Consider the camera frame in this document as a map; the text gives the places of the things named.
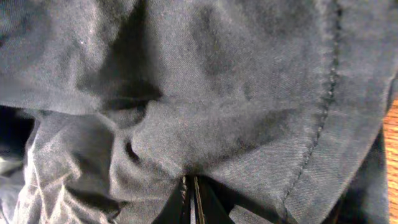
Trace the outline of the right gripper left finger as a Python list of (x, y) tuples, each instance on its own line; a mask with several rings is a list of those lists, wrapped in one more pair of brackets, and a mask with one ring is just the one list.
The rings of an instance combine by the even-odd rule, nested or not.
[(153, 224), (190, 224), (190, 184), (183, 176)]

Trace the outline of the navy blue shorts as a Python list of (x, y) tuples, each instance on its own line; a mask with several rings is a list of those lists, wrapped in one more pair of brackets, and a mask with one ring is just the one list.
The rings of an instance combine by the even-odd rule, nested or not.
[(2, 1), (1, 222), (387, 223), (396, 95), (396, 1)]

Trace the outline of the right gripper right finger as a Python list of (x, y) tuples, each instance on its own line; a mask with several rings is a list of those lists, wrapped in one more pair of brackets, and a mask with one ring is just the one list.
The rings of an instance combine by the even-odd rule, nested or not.
[(234, 224), (205, 180), (194, 176), (193, 187), (197, 224)]

